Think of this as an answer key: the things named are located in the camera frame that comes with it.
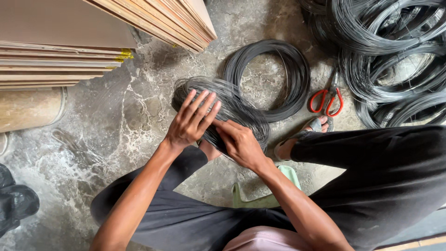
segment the stack of plywood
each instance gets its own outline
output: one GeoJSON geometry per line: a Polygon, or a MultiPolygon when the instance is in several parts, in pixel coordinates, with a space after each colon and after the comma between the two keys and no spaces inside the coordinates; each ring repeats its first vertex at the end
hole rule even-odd
{"type": "Polygon", "coordinates": [[[127,25],[81,0],[0,0],[0,89],[75,85],[131,58],[127,25]]]}
{"type": "Polygon", "coordinates": [[[84,0],[170,44],[194,53],[217,39],[203,0],[84,0]]]}

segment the foot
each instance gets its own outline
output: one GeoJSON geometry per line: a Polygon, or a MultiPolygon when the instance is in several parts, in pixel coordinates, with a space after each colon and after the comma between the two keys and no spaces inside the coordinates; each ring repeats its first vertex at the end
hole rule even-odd
{"type": "Polygon", "coordinates": [[[218,158],[221,155],[221,153],[213,145],[211,145],[208,141],[204,140],[203,138],[198,148],[202,150],[204,154],[206,154],[208,162],[215,158],[218,158]]]}
{"type": "MultiPolygon", "coordinates": [[[[328,120],[327,116],[319,116],[318,119],[320,120],[322,124],[322,132],[326,133],[328,130],[328,124],[326,123],[328,120]]],[[[302,128],[302,130],[312,131],[311,127],[305,127],[302,128]]],[[[297,138],[290,138],[286,142],[284,142],[281,146],[279,146],[279,150],[277,151],[277,156],[280,159],[291,159],[291,149],[293,148],[294,144],[296,143],[297,138]]]]}

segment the left hand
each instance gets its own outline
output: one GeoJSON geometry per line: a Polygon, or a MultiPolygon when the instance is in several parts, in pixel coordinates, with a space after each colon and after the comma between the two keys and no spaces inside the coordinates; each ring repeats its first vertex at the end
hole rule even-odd
{"type": "Polygon", "coordinates": [[[215,100],[215,92],[209,95],[209,91],[204,90],[192,102],[196,93],[196,90],[192,90],[187,95],[178,114],[173,119],[172,124],[170,124],[169,131],[164,139],[175,150],[182,151],[186,146],[190,146],[200,139],[220,110],[221,102],[217,101],[207,114],[209,107],[215,100]]]}

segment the black pants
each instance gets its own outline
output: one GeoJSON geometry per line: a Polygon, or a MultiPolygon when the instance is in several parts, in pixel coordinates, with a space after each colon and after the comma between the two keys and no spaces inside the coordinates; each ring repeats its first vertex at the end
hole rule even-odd
{"type": "MultiPolygon", "coordinates": [[[[309,132],[292,149],[294,161],[345,168],[310,198],[357,251],[369,251],[446,202],[446,127],[424,125],[346,132],[309,132]]],[[[221,251],[253,226],[294,230],[281,208],[212,206],[173,192],[207,163],[186,148],[161,182],[132,240],[164,251],[221,251]]],[[[141,169],[105,188],[92,202],[102,223],[141,169]]]]}

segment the hand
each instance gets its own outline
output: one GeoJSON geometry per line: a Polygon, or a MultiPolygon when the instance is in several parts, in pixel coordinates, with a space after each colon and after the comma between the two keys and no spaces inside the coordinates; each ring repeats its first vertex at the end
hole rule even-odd
{"type": "Polygon", "coordinates": [[[229,156],[241,166],[257,173],[265,163],[272,163],[263,153],[251,129],[232,120],[224,122],[215,119],[212,124],[223,139],[229,156]]]}
{"type": "Polygon", "coordinates": [[[182,151],[186,146],[190,146],[200,139],[220,110],[221,102],[217,101],[207,114],[209,107],[216,97],[215,92],[208,96],[208,90],[202,91],[191,104],[196,93],[196,90],[192,90],[187,95],[172,124],[170,124],[169,131],[164,139],[175,150],[182,151]],[[203,100],[205,100],[204,104],[199,108],[198,106],[203,100]]]}

